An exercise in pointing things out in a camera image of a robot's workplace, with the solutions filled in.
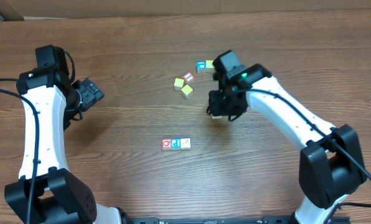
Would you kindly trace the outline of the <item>white picture block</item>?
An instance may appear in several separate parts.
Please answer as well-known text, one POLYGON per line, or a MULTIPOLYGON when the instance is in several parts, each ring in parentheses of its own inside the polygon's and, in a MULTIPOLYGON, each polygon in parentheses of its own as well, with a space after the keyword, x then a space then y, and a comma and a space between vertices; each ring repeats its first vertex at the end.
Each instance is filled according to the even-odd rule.
POLYGON ((181 149, 182 150, 191 149, 191 139, 190 138, 182 138, 182 139, 180 139, 180 142, 181 142, 181 149))

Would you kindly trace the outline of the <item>blue letter P block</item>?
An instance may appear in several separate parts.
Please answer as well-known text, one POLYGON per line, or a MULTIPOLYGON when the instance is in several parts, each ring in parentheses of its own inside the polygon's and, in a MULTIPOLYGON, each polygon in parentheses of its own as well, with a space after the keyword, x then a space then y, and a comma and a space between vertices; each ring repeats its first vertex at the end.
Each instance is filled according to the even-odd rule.
POLYGON ((181 139, 180 138, 171 139, 171 148, 173 150, 180 150, 181 149, 181 139))

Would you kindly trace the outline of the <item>red letter Q block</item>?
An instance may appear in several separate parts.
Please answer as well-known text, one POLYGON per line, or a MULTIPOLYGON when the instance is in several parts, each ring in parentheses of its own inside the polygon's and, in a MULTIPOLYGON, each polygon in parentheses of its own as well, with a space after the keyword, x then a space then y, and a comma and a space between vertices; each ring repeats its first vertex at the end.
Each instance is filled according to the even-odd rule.
POLYGON ((171 139, 162 139, 162 149, 171 150, 172 149, 172 140, 171 139))

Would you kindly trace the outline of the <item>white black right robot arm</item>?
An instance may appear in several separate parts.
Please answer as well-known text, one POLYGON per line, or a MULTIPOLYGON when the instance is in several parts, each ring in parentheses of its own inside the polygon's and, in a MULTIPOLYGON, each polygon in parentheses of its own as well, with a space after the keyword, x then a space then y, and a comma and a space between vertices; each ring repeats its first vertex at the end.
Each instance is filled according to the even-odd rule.
POLYGON ((289 95, 262 65, 213 62, 218 90, 209 92, 207 114, 240 118, 248 108, 264 115, 300 155, 299 185, 305 195, 292 223, 329 223, 345 198, 368 179, 359 137, 319 118, 289 95))

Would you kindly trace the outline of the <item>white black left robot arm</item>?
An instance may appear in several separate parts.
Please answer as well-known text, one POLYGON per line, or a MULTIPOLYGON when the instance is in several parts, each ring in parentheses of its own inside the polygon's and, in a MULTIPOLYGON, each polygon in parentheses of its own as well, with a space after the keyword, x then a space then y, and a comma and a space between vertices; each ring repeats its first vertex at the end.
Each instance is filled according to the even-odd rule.
POLYGON ((74 176, 65 155, 64 130, 103 98, 90 80, 73 81, 57 66, 20 74, 25 148, 19 180, 5 186, 8 205, 24 223, 121 223, 118 208, 98 204, 74 176))

